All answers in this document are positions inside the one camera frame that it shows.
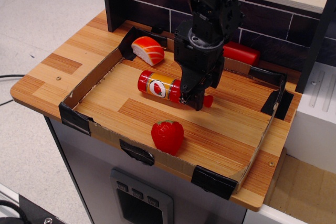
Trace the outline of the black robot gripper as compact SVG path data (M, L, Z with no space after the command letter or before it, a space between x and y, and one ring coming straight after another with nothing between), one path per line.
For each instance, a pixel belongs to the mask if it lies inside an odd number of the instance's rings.
M192 31L192 20L182 21L174 34L174 61L182 70L179 103L199 111L205 89L217 88L223 68L223 40L208 43Z

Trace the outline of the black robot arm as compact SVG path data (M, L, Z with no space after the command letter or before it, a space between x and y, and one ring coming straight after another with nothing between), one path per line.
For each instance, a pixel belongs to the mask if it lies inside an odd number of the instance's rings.
M199 111L205 90L216 88L224 69L224 45L242 24L239 0L188 0L193 15L174 34L174 60L182 70L180 101Z

